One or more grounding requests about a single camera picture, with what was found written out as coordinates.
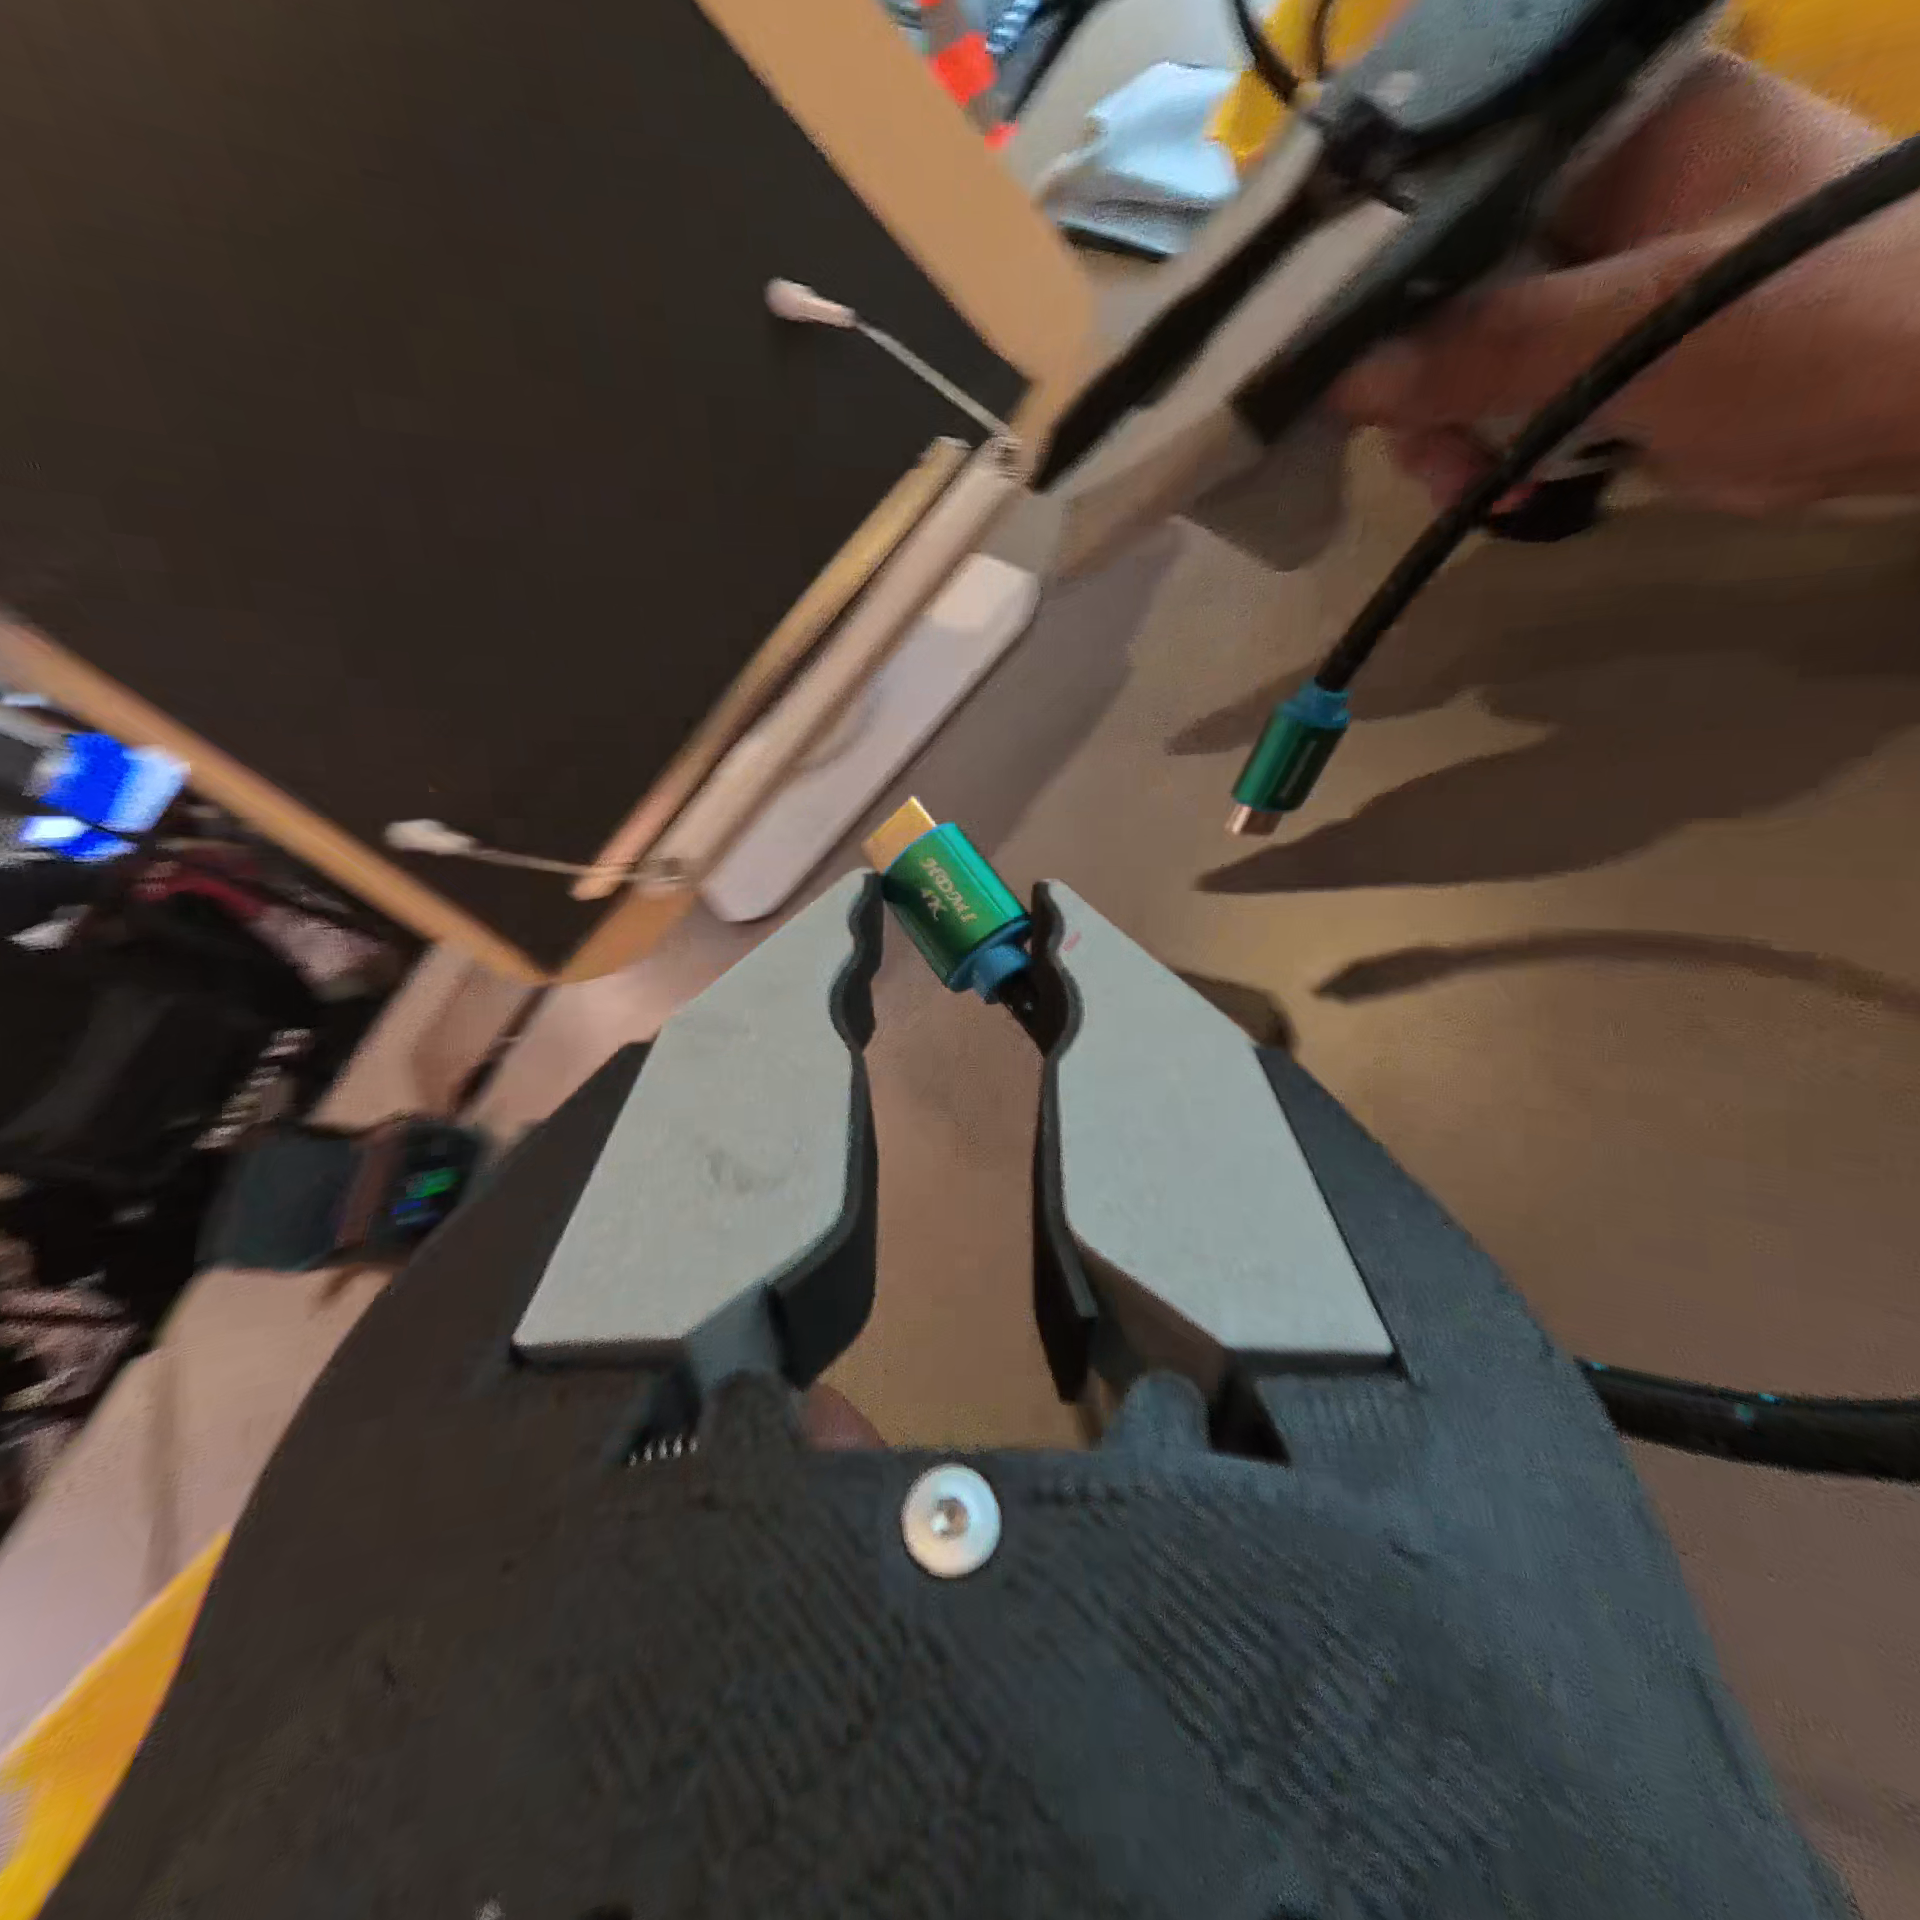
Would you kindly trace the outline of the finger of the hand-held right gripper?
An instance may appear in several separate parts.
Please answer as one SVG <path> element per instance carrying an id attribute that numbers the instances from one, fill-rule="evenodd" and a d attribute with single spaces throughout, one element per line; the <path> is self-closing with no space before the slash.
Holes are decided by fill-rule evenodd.
<path id="1" fill-rule="evenodd" d="M 1116 332 L 1046 390 L 1027 431 L 1027 481 L 1068 492 L 1132 416 L 1182 390 L 1206 345 L 1272 364 L 1404 218 L 1404 195 L 1349 190 L 1331 157 L 1259 157 L 1179 263 L 1104 287 L 1100 324 Z"/>
<path id="2" fill-rule="evenodd" d="M 1094 572 L 1167 519 L 1194 519 L 1281 569 L 1281 503 L 1259 470 L 1272 438 L 1239 405 L 1141 405 L 1094 449 L 1094 465 L 1068 470 L 1046 572 Z"/>

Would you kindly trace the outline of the white plastic bag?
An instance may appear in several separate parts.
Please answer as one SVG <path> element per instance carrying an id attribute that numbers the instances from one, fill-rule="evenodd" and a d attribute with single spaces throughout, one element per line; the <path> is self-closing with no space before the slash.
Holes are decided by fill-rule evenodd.
<path id="1" fill-rule="evenodd" d="M 1028 190 L 1083 250 L 1179 263 L 1230 203 L 1239 149 L 1206 138 L 1239 65 L 1155 56 L 1094 101 L 1076 149 Z"/>

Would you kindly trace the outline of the white monitor stand base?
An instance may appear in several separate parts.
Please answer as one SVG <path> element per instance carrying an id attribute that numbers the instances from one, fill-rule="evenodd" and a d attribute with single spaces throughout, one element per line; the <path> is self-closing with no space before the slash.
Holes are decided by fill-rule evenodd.
<path id="1" fill-rule="evenodd" d="M 976 683 L 1027 643 L 1044 572 L 964 556 L 914 619 L 858 713 L 780 776 L 759 824 L 704 876 L 707 922 L 766 922 L 864 832 L 864 815 L 914 770 L 914 751 L 976 705 Z"/>

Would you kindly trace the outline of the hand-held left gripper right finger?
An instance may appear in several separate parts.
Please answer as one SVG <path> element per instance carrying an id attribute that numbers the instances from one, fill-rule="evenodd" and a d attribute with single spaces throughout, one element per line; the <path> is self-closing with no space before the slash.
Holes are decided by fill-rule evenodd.
<path id="1" fill-rule="evenodd" d="M 1141 1373 L 1201 1406 L 1396 1373 L 1259 1029 L 1068 876 L 1028 887 L 1028 1040 L 1028 1321 L 1058 1406 Z"/>

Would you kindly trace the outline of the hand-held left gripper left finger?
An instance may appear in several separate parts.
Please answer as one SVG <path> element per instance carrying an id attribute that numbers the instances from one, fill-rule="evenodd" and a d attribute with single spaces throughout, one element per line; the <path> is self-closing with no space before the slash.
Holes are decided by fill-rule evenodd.
<path id="1" fill-rule="evenodd" d="M 519 1361 L 814 1390 L 864 1338 L 880 922 L 880 869 L 850 869 L 605 1065 L 599 1141 L 557 1141 L 568 1107 L 521 1137 L 557 1153 L 557 1237 Z"/>

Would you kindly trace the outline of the person's right hand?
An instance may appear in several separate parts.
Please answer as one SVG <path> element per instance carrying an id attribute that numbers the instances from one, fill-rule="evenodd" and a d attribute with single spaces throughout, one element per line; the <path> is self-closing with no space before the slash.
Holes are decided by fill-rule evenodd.
<path id="1" fill-rule="evenodd" d="M 1704 52 L 1670 113 L 1565 195 L 1556 268 L 1459 295 L 1428 332 L 1355 364 L 1331 405 L 1388 431 L 1428 503 L 1459 503 L 1493 461 L 1493 419 L 1535 419 L 1641 310 L 1880 146 L 1873 117 Z M 1708 505 L 1912 503 L 1920 203 L 1905 195 L 1704 324 L 1595 405 L 1595 431 L 1636 438 L 1656 492 Z"/>

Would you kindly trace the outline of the black monitor with tan frame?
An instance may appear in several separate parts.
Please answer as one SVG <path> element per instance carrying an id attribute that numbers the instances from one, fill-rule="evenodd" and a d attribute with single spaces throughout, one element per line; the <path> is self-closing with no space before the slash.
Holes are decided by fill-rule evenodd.
<path id="1" fill-rule="evenodd" d="M 640 861 L 1094 283 L 872 0 L 7 0 L 0 667 L 521 981 Z"/>

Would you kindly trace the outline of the black bag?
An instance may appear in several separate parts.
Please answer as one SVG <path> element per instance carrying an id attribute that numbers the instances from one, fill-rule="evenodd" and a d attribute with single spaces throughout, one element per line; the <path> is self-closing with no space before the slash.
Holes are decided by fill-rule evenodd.
<path id="1" fill-rule="evenodd" d="M 248 849 L 0 869 L 0 1172 L 160 1189 L 259 1086 L 326 1092 L 422 937 Z"/>

